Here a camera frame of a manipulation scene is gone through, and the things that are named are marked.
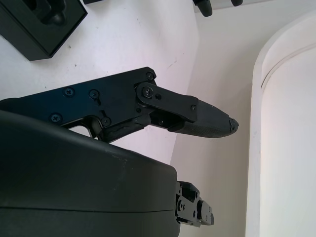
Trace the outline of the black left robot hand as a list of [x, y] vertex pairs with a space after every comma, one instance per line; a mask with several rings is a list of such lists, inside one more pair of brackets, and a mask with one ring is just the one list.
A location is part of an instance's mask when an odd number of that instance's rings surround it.
[[[233, 6], [239, 6], [243, 3], [243, 0], [230, 0], [230, 2]], [[204, 17], [212, 15], [213, 10], [210, 0], [193, 0], [193, 3], [198, 7]]]

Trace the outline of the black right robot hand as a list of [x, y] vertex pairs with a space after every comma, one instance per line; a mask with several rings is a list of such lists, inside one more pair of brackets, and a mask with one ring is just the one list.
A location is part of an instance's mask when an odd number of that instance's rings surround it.
[[176, 237], [214, 224], [165, 163], [113, 145], [148, 125], [204, 138], [238, 122], [155, 83], [149, 67], [0, 103], [3, 237]]

